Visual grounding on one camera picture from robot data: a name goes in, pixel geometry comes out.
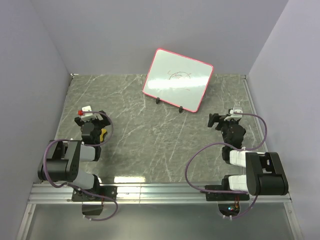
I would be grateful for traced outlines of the yellow whiteboard eraser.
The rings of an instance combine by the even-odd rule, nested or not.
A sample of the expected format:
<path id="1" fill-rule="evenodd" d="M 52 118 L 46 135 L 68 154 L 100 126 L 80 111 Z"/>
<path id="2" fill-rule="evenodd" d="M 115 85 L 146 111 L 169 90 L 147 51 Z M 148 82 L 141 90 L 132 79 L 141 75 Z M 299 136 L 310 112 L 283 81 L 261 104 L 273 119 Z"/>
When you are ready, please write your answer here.
<path id="1" fill-rule="evenodd" d="M 99 136 L 99 140 L 101 143 L 105 141 L 105 137 L 107 134 L 108 134 L 108 131 L 105 128 L 101 129 L 101 134 Z"/>

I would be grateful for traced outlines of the pink framed whiteboard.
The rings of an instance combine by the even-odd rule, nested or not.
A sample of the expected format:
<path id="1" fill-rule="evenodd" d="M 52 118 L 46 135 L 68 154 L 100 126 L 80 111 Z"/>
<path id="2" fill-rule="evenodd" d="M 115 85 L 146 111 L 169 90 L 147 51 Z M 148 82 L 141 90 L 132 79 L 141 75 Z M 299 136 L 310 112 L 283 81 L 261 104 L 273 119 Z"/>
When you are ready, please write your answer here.
<path id="1" fill-rule="evenodd" d="M 142 92 L 191 113 L 199 110 L 214 67 L 163 48 L 155 51 Z"/>

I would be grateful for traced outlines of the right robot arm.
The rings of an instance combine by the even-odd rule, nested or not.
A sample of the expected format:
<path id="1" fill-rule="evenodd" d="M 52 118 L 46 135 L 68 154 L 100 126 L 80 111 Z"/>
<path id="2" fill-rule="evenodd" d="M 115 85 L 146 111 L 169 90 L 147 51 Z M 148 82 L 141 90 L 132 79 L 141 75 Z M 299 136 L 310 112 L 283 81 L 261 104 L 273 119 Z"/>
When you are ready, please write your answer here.
<path id="1" fill-rule="evenodd" d="M 238 192 L 253 196 L 284 196 L 289 192 L 289 183 L 276 152 L 246 150 L 243 140 L 246 129 L 240 125 L 239 110 L 230 110 L 226 115 L 209 114 L 207 126 L 217 124 L 215 129 L 222 134 L 222 159 L 229 165 L 245 168 L 245 175 L 231 175 L 228 183 L 220 189 L 222 197 L 232 200 Z"/>

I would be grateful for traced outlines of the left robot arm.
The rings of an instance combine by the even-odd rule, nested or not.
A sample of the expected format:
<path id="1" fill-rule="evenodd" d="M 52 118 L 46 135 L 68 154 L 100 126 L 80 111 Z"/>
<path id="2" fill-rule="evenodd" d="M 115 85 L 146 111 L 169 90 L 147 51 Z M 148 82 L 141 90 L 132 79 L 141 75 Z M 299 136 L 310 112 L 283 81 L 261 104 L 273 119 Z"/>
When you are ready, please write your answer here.
<path id="1" fill-rule="evenodd" d="M 39 164 L 37 176 L 55 188 L 69 186 L 76 194 L 96 201 L 103 197 L 104 190 L 96 175 L 80 170 L 80 162 L 97 162 L 100 159 L 102 145 L 112 136 L 111 133 L 107 136 L 106 127 L 110 126 L 113 132 L 114 125 L 103 110 L 93 111 L 90 107 L 79 110 L 74 121 L 80 127 L 81 139 L 51 140 Z"/>

